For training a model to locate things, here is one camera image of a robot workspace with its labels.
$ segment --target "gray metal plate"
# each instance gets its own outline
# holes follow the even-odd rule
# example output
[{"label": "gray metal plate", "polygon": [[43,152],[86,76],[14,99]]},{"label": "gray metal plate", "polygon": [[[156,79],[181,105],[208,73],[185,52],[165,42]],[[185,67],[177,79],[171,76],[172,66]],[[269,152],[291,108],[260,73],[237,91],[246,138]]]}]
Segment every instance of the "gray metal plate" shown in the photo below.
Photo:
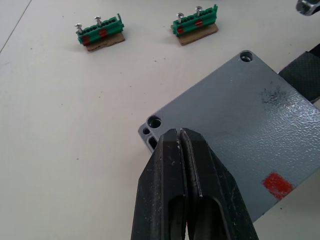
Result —
[{"label": "gray metal plate", "polygon": [[263,184],[271,173],[295,188],[320,167],[320,111],[254,54],[250,62],[236,55],[152,116],[161,125],[150,127],[148,118],[138,130],[150,150],[149,139],[169,129],[201,133],[234,176],[252,221],[280,199]]}]

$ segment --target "white table surface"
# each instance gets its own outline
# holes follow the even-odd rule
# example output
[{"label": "white table surface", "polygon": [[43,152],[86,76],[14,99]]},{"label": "white table surface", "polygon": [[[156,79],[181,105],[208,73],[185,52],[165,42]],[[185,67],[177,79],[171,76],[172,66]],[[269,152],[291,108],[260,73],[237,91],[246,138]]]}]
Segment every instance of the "white table surface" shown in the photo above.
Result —
[{"label": "white table surface", "polygon": [[0,0],[0,52],[31,0]]},{"label": "white table surface", "polygon": [[[176,13],[213,4],[219,32],[180,46]],[[129,240],[151,155],[138,127],[241,50],[278,72],[316,46],[320,13],[295,4],[32,0],[0,54],[0,239]],[[126,41],[88,53],[74,24],[116,13]],[[319,181],[317,172],[257,220],[260,240],[319,239]]]}]

